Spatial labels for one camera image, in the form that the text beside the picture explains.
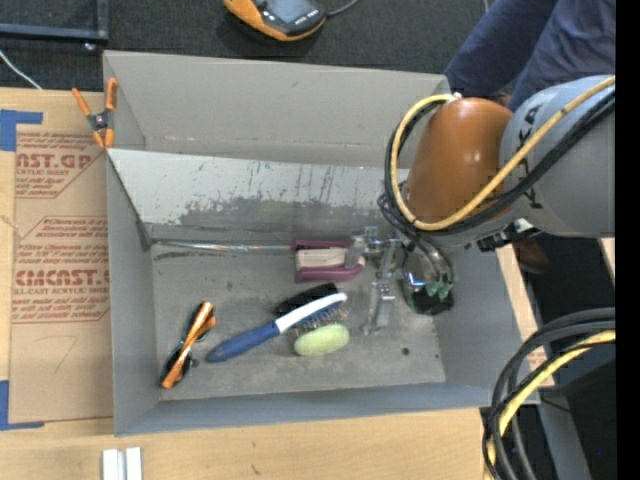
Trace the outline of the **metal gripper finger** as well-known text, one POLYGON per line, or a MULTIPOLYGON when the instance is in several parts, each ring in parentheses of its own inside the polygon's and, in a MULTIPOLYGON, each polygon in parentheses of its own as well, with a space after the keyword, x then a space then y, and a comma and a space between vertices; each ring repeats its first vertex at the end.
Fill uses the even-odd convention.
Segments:
POLYGON ((375 334, 389 325, 395 301, 396 296, 389 282, 376 282, 372 285, 369 310, 361 326, 364 335, 375 334))
POLYGON ((376 226, 365 226, 351 234, 351 242, 344 255, 344 266, 354 268, 364 259, 380 263, 387 248, 387 239, 376 226))

